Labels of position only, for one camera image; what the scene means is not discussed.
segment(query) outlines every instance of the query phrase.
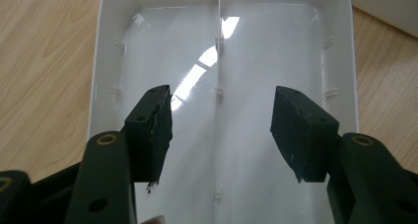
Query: screw hole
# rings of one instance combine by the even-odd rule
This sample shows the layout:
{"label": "screw hole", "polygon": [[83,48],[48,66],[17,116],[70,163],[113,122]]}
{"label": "screw hole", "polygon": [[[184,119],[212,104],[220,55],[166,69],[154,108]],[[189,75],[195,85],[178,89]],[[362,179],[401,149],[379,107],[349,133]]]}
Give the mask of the screw hole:
{"label": "screw hole", "polygon": [[138,121],[142,122],[142,121],[144,121],[144,120],[145,120],[145,116],[138,116],[138,117],[136,118],[136,120],[138,120]]}
{"label": "screw hole", "polygon": [[13,182],[13,179],[10,177],[1,177],[0,178],[0,192],[6,190]]}
{"label": "screw hole", "polygon": [[399,207],[400,209],[407,211],[409,213],[415,213],[417,211],[416,207],[414,205],[412,205],[412,203],[410,203],[407,200],[404,199],[397,199],[395,201],[396,206]]}
{"label": "screw hole", "polygon": [[355,143],[358,143],[363,146],[372,146],[374,144],[373,140],[365,137],[365,136],[359,136],[355,135],[351,138]]}
{"label": "screw hole", "polygon": [[107,199],[98,198],[92,201],[89,205],[89,211],[91,212],[100,212],[107,207]]}
{"label": "screw hole", "polygon": [[116,136],[113,134],[105,134],[98,138],[97,143],[99,145],[108,145],[116,140]]}

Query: black bracket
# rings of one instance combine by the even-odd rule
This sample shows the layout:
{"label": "black bracket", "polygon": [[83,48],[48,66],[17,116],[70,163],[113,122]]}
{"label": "black bracket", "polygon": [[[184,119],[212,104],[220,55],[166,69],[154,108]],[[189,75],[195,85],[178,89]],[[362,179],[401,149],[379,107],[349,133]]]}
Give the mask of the black bracket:
{"label": "black bracket", "polygon": [[338,121],[303,93],[277,87],[271,132],[298,181],[324,182],[336,224],[418,223],[418,179],[382,143],[338,135]]}
{"label": "black bracket", "polygon": [[133,183],[157,183],[172,135],[169,86],[149,90],[120,132],[93,136],[83,160],[31,184],[0,173],[0,224],[136,223]]}

